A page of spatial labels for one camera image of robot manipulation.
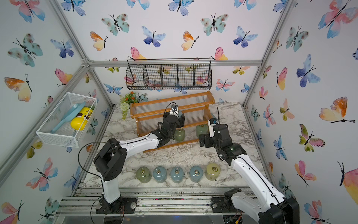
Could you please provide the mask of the blue canister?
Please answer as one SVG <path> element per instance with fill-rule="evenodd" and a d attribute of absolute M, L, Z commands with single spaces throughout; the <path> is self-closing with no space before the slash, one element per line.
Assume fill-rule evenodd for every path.
<path fill-rule="evenodd" d="M 153 170 L 153 178 L 158 183 L 164 183 L 167 180 L 167 170 L 162 166 L 156 167 Z"/>
<path fill-rule="evenodd" d="M 190 179 L 194 183 L 198 183 L 203 177 L 203 169 L 200 166 L 193 166 L 189 171 Z"/>
<path fill-rule="evenodd" d="M 174 167 L 171 169 L 170 176 L 174 183 L 181 183 L 184 179 L 184 170 L 181 167 Z"/>

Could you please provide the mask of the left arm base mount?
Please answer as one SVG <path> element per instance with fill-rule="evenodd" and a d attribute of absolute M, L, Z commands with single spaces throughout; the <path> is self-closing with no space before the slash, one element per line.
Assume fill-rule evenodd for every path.
<path fill-rule="evenodd" d="M 137 207 L 137 199 L 120 196 L 113 203 L 108 203 L 104 197 L 99 200 L 96 214 L 134 214 Z"/>

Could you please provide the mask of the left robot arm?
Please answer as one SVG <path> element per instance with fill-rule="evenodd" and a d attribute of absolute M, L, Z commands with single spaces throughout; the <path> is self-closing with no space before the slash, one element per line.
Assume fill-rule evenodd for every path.
<path fill-rule="evenodd" d="M 112 138 L 102 147 L 94 159 L 103 187 L 103 198 L 112 204 L 120 198 L 117 177 L 122 172 L 126 159 L 146 150 L 161 148 L 174 139 L 177 128 L 182 128 L 185 116 L 181 111 L 166 112 L 159 128 L 148 135 L 127 141 Z"/>

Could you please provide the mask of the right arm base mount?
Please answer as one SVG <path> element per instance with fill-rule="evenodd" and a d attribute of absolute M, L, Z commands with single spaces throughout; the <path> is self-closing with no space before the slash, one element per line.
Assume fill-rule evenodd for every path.
<path fill-rule="evenodd" d="M 242 212 L 239 208 L 236 208 L 232 202 L 231 197 L 235 193 L 246 193 L 240 188 L 234 188 L 224 193 L 223 196 L 211 197 L 210 208 L 213 213 L 232 213 Z"/>

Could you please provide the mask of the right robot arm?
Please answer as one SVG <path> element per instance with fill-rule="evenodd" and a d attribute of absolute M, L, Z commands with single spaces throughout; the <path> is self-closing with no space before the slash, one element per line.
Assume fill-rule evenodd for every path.
<path fill-rule="evenodd" d="M 257 169 L 244 148 L 232 142 L 228 125 L 210 119 L 208 129 L 209 133 L 199 135 L 200 146 L 215 148 L 219 159 L 239 173 L 257 198 L 254 200 L 240 189 L 232 189 L 225 195 L 227 205 L 243 211 L 259 224 L 298 224 L 298 202 L 277 190 Z"/>

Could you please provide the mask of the yellow-green canister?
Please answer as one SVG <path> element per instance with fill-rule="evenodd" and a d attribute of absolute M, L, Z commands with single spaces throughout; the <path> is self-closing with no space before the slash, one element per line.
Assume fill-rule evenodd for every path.
<path fill-rule="evenodd" d="M 221 168 L 217 163 L 209 163 L 206 167 L 206 178 L 210 181 L 215 181 L 221 173 Z"/>

